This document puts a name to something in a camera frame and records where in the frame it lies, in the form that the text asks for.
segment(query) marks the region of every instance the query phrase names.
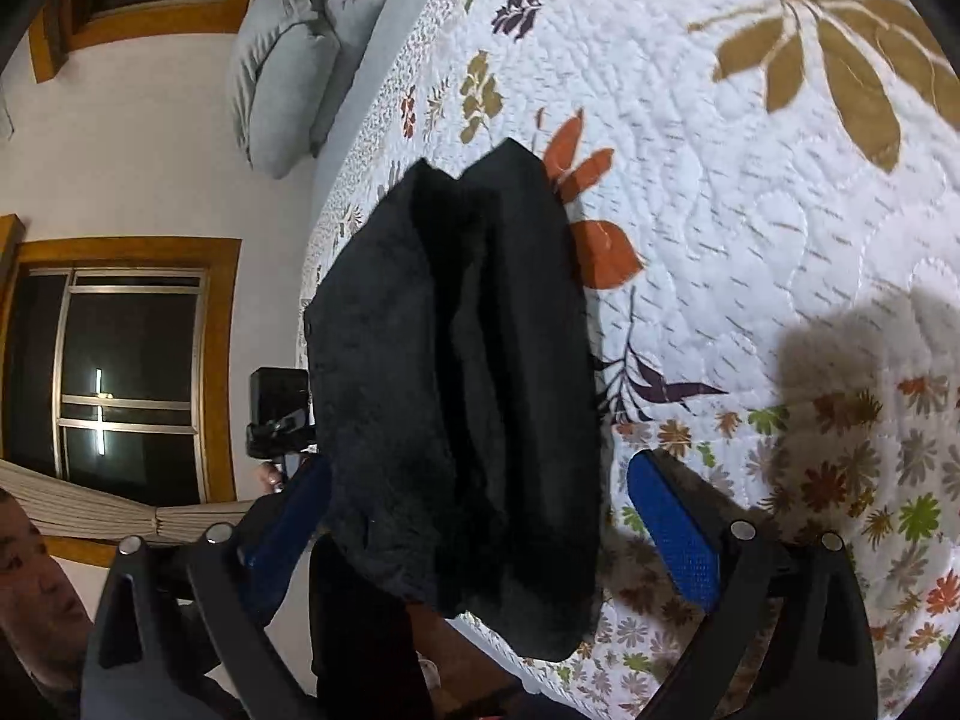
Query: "pillow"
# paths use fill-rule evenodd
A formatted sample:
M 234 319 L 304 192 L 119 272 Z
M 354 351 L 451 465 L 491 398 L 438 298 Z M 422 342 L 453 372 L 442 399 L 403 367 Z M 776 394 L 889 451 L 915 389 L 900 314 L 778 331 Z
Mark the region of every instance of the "pillow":
M 310 151 L 310 127 L 340 44 L 320 16 L 291 26 L 263 63 L 253 95 L 248 157 L 253 170 L 282 178 Z
M 333 74 L 323 94 L 320 110 L 317 111 L 316 120 L 310 130 L 314 155 L 323 146 L 333 119 L 350 90 L 350 84 L 353 84 L 353 76 L 370 42 L 373 25 L 376 24 L 386 1 L 323 0 L 323 9 L 340 42 L 340 52 L 333 65 Z
M 257 92 L 257 81 L 270 54 L 281 39 L 296 25 L 317 23 L 323 18 L 323 4 L 319 0 L 254 0 L 243 19 L 230 55 L 227 72 L 227 97 L 232 116 L 233 132 L 237 146 L 250 160 L 250 123 L 253 114 L 253 100 Z M 328 50 L 336 47 L 335 38 L 329 24 L 315 26 L 313 30 L 298 29 L 291 40 L 309 40 L 323 38 Z M 318 46 L 313 50 L 301 47 L 301 56 L 319 57 Z M 289 56 L 294 47 L 287 47 L 283 55 Z

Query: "wooden window frame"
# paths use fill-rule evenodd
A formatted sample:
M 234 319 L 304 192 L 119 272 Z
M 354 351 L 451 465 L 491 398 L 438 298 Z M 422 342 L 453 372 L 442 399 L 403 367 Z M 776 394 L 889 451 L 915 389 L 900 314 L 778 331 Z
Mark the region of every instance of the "wooden window frame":
M 205 323 L 200 344 L 200 444 L 208 503 L 236 500 L 229 421 L 229 348 L 233 292 L 240 241 L 228 238 L 70 238 L 16 246 L 23 225 L 15 215 L 0 217 L 0 413 L 8 330 L 20 275 L 32 268 L 196 268 L 208 278 Z M 0 457 L 5 453 L 0 421 Z M 114 545 L 80 538 L 46 539 L 52 555 L 89 565 L 108 566 Z
M 30 56 L 37 83 L 52 79 L 69 52 L 116 40 L 172 34 L 237 32 L 250 0 L 144 2 L 78 18 L 72 0 L 51 0 L 30 25 Z

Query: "bed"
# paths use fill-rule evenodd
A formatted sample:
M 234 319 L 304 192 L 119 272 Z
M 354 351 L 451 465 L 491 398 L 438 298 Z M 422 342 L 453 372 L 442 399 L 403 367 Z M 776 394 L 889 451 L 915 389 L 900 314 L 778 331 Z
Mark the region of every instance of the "bed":
M 960 623 L 957 127 L 908 0 L 390 0 L 320 153 L 301 305 L 412 162 L 515 138 L 568 209 L 605 417 L 593 635 L 548 664 L 454 626 L 635 717 L 700 619 L 627 498 L 661 446 L 785 538 L 841 533 L 897 717 Z

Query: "hand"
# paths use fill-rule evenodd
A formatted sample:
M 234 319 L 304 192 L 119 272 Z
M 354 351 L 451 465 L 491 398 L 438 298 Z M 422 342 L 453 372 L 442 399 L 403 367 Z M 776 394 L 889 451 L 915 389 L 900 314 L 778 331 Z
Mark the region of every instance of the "hand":
M 261 463 L 256 466 L 256 479 L 263 488 L 263 494 L 272 495 L 276 492 L 275 485 L 282 484 L 283 474 L 277 470 L 273 463 Z

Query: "beige curtain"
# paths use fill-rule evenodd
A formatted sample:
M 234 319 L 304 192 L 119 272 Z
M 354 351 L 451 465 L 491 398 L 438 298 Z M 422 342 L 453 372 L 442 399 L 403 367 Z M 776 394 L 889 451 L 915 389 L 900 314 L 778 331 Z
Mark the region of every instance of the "beige curtain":
M 143 536 L 153 543 L 195 541 L 217 522 L 236 524 L 253 501 L 152 507 L 98 493 L 0 460 L 0 488 L 16 498 L 45 536 L 118 541 Z

